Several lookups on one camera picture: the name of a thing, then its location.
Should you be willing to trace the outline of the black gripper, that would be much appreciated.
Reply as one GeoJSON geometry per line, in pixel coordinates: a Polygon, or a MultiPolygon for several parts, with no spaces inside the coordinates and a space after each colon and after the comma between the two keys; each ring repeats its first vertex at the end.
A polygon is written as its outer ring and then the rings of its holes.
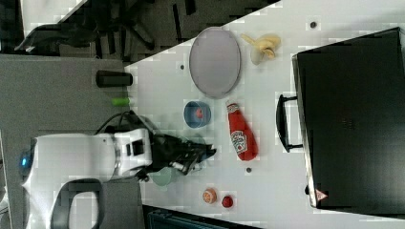
{"type": "Polygon", "coordinates": [[[201,162],[214,156],[217,150],[212,144],[196,143],[183,140],[172,135],[153,135],[152,164],[139,171],[140,178],[148,178],[150,173],[155,173],[164,167],[172,167],[184,176],[200,171],[201,162]]]}

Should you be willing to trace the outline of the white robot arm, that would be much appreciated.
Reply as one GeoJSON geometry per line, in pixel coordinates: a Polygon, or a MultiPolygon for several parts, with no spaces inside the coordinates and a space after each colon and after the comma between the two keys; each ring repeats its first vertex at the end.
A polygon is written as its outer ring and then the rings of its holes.
{"type": "Polygon", "coordinates": [[[28,195],[25,229],[98,229],[104,217],[104,183],[146,179],[163,168],[187,175],[215,154],[210,144],[146,128],[35,137],[19,161],[28,195]]]}

